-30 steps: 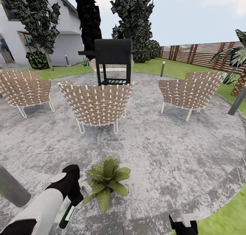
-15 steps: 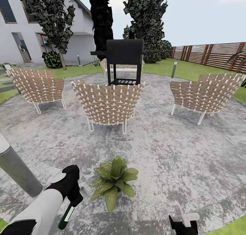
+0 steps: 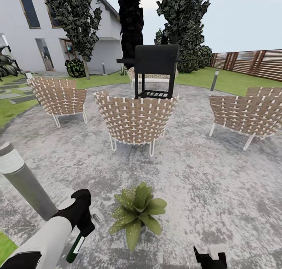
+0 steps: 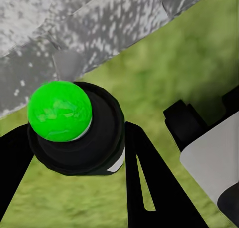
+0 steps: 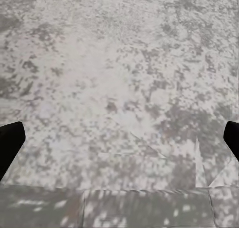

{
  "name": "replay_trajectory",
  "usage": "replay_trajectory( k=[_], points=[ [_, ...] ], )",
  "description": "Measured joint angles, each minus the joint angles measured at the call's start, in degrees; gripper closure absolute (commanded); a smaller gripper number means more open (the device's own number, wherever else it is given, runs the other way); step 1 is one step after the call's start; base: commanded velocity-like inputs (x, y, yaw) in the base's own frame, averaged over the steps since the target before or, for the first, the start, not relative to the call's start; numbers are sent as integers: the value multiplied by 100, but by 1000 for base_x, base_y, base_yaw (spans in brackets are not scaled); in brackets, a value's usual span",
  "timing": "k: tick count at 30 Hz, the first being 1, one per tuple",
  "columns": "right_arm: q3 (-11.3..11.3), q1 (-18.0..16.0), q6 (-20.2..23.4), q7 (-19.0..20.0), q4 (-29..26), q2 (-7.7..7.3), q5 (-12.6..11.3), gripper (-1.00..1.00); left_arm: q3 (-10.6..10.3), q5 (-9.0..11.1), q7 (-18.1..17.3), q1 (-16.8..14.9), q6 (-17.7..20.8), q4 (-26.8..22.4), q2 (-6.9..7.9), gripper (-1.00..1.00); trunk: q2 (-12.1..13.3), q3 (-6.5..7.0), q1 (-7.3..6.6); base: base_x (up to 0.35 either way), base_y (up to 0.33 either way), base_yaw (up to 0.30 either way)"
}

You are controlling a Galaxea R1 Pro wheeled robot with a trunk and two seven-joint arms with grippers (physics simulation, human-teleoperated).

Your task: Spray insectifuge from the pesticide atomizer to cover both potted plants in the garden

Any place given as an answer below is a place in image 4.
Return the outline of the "insectifuge atomizer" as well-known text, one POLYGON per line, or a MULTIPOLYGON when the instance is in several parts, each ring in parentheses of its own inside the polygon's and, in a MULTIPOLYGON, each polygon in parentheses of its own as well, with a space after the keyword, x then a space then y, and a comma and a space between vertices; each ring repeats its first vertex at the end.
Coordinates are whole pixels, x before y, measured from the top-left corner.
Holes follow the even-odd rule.
POLYGON ((52 55, 59 81, 40 86, 27 105, 28 140, 37 160, 65 176, 109 176, 125 160, 125 121, 105 88, 74 82, 84 56, 71 49, 52 55))

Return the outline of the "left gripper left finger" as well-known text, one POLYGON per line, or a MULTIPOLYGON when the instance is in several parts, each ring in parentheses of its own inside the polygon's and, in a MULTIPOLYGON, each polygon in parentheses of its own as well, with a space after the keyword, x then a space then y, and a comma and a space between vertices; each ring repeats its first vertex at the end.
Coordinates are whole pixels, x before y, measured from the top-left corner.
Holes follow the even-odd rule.
POLYGON ((0 137, 0 222, 34 156, 28 124, 0 137))

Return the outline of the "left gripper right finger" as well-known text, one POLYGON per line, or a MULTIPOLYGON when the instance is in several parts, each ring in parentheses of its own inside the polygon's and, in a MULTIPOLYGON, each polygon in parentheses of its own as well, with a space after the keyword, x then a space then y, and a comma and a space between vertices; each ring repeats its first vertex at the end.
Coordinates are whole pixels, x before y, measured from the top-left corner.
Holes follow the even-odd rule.
POLYGON ((144 130, 125 122, 128 228, 209 228, 144 130), (144 208, 138 155, 156 211, 144 208))

